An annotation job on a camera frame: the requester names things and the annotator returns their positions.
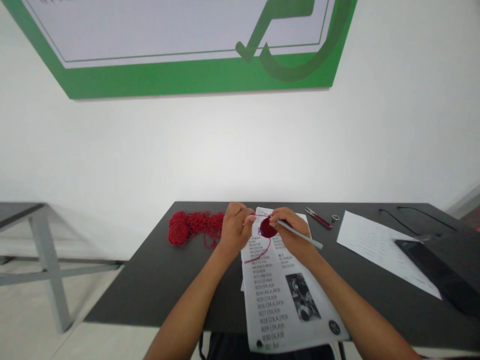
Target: white board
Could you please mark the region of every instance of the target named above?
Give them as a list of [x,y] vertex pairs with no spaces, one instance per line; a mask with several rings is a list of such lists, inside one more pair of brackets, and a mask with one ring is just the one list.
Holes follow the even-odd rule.
[[[66,69],[238,58],[267,0],[22,0]],[[316,0],[311,16],[275,19],[260,47],[317,52],[335,0]]]

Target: red yarn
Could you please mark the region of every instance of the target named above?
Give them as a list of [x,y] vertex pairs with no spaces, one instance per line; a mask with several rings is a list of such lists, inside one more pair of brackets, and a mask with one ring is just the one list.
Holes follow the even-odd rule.
[[275,235],[277,235],[278,231],[275,230],[274,227],[270,226],[270,218],[271,216],[267,217],[264,219],[261,224],[260,224],[260,233],[264,238],[273,238]]
[[275,228],[270,226],[270,218],[271,216],[268,216],[266,219],[264,219],[261,222],[260,229],[258,231],[264,238],[268,238],[268,246],[266,247],[265,251],[262,252],[260,255],[258,255],[256,258],[245,261],[245,264],[251,263],[252,261],[260,259],[269,250],[270,244],[272,243],[272,238],[278,233],[278,231],[275,230]]
[[[174,246],[184,246],[198,233],[203,233],[203,245],[207,249],[213,249],[217,246],[216,240],[222,237],[223,221],[223,212],[211,215],[210,211],[191,214],[177,211],[168,221],[168,242]],[[207,245],[206,234],[213,240],[210,245]]]

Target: person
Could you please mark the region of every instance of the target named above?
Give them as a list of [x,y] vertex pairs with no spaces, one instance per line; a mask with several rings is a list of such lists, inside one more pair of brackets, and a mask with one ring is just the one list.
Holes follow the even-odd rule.
[[[221,239],[203,269],[183,293],[153,339],[144,359],[190,359],[203,333],[215,289],[252,235],[256,217],[239,202],[228,205]],[[284,220],[311,237],[308,224],[287,207],[275,209],[270,225],[285,247],[315,277],[340,314],[363,360],[421,359],[395,328],[355,292],[308,241],[277,224]],[[208,359],[334,359],[329,345],[265,355],[250,352],[246,335],[212,333]]]

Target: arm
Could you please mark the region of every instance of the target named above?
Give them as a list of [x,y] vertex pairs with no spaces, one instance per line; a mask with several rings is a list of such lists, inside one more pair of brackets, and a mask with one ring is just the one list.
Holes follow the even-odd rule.
[[168,314],[145,360],[190,359],[220,279],[252,235],[254,211],[231,202],[223,218],[220,243]]
[[311,237],[308,224],[286,207],[274,210],[270,218],[270,225],[278,231],[285,247],[313,274],[335,306],[361,357],[420,359],[398,331],[335,272],[312,244],[277,224],[280,219]]

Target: black and white photo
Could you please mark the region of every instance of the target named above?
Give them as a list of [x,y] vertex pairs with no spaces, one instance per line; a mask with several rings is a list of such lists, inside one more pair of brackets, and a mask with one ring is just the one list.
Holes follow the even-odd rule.
[[285,275],[285,278],[300,321],[309,322],[321,319],[304,276],[301,273],[295,273]]

